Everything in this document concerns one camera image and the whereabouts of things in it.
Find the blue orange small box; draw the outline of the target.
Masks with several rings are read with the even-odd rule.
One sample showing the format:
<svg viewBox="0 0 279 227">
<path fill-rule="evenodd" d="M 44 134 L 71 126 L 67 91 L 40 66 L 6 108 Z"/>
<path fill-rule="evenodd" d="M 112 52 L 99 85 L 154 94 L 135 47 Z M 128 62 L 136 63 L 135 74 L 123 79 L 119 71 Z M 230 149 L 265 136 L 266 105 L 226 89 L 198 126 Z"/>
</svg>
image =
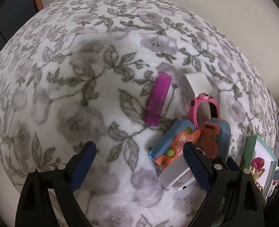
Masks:
<svg viewBox="0 0 279 227">
<path fill-rule="evenodd" d="M 203 150 L 210 159 L 227 161 L 231 128 L 223 119 L 211 118 L 203 123 Z"/>
</svg>

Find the purple plastic stick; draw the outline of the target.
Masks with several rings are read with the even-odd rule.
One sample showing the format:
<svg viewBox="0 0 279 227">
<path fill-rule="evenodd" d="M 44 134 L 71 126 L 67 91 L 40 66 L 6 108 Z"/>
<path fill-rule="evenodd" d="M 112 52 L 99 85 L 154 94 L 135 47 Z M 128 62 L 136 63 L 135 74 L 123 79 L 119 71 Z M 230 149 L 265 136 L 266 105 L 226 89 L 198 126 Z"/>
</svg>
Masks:
<svg viewBox="0 0 279 227">
<path fill-rule="evenodd" d="M 172 77 L 167 73 L 160 73 L 158 76 L 142 119 L 150 126 L 156 127 L 158 125 L 171 81 Z"/>
</svg>

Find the pink smart watch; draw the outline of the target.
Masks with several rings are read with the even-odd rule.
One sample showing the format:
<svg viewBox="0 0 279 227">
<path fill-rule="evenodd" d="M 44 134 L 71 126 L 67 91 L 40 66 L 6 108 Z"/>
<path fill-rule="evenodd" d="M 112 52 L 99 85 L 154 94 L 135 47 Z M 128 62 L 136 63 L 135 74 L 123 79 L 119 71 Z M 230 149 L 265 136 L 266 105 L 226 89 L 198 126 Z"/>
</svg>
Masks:
<svg viewBox="0 0 279 227">
<path fill-rule="evenodd" d="M 190 101 L 189 120 L 201 131 L 203 123 L 210 118 L 220 119 L 219 103 L 214 97 L 202 94 Z"/>
</svg>

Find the gold black patterned harmonica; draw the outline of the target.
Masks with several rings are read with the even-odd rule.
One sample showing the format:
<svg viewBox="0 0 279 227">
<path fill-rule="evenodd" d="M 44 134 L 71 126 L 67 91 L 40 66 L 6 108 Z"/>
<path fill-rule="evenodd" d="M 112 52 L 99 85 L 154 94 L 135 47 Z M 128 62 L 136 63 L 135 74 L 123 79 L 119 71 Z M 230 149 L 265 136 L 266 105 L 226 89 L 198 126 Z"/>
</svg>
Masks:
<svg viewBox="0 0 279 227">
<path fill-rule="evenodd" d="M 256 170 L 255 167 L 250 166 L 250 167 L 249 167 L 249 170 L 250 170 L 250 172 L 251 172 L 251 174 L 252 174 L 252 177 L 253 177 L 253 179 L 254 179 L 254 182 L 255 182 L 255 184 L 256 184 L 256 187 L 257 187 L 258 191 L 261 192 L 261 191 L 263 190 L 263 187 L 262 187 L 261 184 L 258 182 L 258 179 L 261 178 L 261 176 L 264 174 L 265 169 L 264 169 L 264 168 L 261 168 L 261 169 L 259 169 L 259 170 Z"/>
</svg>

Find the teal white tray box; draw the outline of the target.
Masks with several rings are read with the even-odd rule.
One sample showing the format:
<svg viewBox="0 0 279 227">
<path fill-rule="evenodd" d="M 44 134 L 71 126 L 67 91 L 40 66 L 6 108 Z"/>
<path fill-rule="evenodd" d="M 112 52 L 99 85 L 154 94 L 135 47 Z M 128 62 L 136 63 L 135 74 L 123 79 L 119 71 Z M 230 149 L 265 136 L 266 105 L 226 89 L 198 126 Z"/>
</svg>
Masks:
<svg viewBox="0 0 279 227">
<path fill-rule="evenodd" d="M 259 135 L 246 138 L 241 166 L 250 170 L 257 188 L 266 199 L 272 185 L 277 158 Z"/>
</svg>

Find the white charger cube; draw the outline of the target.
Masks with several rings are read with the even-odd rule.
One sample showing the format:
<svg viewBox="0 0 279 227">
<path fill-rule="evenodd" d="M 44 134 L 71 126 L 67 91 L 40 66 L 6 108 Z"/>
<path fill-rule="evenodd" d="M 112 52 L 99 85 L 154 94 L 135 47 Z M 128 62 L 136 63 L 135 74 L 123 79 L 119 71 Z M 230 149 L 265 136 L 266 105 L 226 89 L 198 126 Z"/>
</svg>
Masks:
<svg viewBox="0 0 279 227">
<path fill-rule="evenodd" d="M 178 80 L 181 92 L 187 102 L 202 94 L 211 94 L 211 84 L 203 72 L 183 74 Z"/>
</svg>

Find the blue orange carrot knife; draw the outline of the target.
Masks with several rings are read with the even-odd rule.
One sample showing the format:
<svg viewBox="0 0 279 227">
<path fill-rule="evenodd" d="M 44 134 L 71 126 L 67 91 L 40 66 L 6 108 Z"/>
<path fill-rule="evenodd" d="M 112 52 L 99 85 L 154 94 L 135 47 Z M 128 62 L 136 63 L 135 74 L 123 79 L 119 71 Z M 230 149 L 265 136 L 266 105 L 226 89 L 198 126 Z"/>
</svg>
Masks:
<svg viewBox="0 0 279 227">
<path fill-rule="evenodd" d="M 148 152 L 148 156 L 161 168 L 165 169 L 183 154 L 187 142 L 196 144 L 201 131 L 187 119 L 177 120 Z"/>
</svg>

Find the white power strip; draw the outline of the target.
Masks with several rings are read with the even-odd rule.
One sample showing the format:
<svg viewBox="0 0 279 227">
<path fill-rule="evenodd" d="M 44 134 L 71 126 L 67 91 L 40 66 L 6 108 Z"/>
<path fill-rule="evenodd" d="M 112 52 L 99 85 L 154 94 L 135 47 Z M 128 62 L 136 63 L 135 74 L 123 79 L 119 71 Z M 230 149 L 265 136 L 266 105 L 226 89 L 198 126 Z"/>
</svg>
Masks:
<svg viewBox="0 0 279 227">
<path fill-rule="evenodd" d="M 276 159 L 279 159 L 279 141 L 275 143 L 274 149 L 273 149 L 274 156 Z"/>
</svg>

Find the floral grey white blanket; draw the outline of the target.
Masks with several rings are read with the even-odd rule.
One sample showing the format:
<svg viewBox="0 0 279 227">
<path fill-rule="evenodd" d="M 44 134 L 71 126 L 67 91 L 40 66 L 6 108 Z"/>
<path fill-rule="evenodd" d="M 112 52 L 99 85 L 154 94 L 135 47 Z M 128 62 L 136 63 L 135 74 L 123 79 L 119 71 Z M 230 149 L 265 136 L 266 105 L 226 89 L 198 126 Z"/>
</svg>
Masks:
<svg viewBox="0 0 279 227">
<path fill-rule="evenodd" d="M 192 182 L 166 191 L 148 151 L 187 118 L 178 85 L 203 72 L 231 127 L 229 156 L 245 140 L 272 150 L 276 103 L 256 68 L 212 24 L 166 0 L 56 0 L 0 52 L 0 161 L 22 190 L 31 169 L 66 163 L 87 141 L 97 146 L 75 192 L 94 226 L 186 226 L 205 192 Z M 156 127 L 142 119 L 160 73 L 172 77 Z"/>
</svg>

